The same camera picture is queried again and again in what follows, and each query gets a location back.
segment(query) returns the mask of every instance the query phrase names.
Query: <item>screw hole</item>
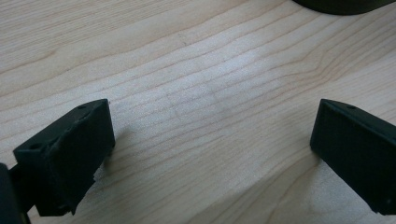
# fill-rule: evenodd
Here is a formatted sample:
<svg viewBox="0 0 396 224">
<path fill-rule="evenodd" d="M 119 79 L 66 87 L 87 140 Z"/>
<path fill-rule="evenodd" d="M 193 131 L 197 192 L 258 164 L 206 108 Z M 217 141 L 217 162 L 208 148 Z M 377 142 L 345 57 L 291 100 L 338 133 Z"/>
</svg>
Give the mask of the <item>screw hole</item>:
<svg viewBox="0 0 396 224">
<path fill-rule="evenodd" d="M 32 144 L 29 147 L 29 149 L 38 149 L 38 148 L 41 148 L 41 147 L 42 147 L 42 145 L 40 143 L 36 143 L 36 144 Z"/>
</svg>

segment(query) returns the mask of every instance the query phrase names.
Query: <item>black plastic piece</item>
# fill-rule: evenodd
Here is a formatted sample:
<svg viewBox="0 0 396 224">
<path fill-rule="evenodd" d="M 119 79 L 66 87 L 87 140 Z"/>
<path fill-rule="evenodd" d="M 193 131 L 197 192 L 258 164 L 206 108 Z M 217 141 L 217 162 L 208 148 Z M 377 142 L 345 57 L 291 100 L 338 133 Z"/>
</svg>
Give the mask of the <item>black plastic piece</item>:
<svg viewBox="0 0 396 224">
<path fill-rule="evenodd" d="M 311 148 L 382 215 L 396 215 L 396 127 L 353 105 L 321 100 Z"/>
<path fill-rule="evenodd" d="M 357 15 L 375 10 L 396 0 L 293 0 L 312 10 L 333 15 Z"/>
<path fill-rule="evenodd" d="M 35 205 L 42 217 L 75 214 L 114 146 L 106 99 L 71 110 L 14 150 L 18 164 L 9 174 L 18 208 L 26 213 Z"/>
<path fill-rule="evenodd" d="M 18 205 L 18 199 L 8 173 L 8 168 L 2 163 L 0 163 L 0 223 L 30 223 L 29 218 Z"/>
</svg>

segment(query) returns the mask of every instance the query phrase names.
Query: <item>wooden table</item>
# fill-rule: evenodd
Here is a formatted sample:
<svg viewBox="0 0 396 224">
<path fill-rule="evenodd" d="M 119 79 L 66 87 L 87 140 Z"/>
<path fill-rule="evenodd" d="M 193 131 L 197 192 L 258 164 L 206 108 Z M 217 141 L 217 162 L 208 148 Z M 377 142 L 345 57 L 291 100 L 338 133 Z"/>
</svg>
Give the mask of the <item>wooden table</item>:
<svg viewBox="0 0 396 224">
<path fill-rule="evenodd" d="M 309 147 L 321 98 L 396 124 L 396 5 L 0 3 L 0 162 L 108 98 L 117 146 L 77 214 L 33 223 L 395 223 Z"/>
</svg>

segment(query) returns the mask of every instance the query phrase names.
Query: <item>black clamp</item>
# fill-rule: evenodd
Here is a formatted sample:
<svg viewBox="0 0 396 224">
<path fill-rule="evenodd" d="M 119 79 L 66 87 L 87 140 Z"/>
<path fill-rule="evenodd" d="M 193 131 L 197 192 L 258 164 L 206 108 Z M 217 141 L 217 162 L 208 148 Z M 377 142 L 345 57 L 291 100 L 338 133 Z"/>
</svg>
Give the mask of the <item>black clamp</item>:
<svg viewBox="0 0 396 224">
<path fill-rule="evenodd" d="M 30 223 L 76 213 L 93 175 L 115 146 L 108 100 L 80 105 L 14 150 L 18 164 L 0 163 L 0 222 Z"/>
</svg>

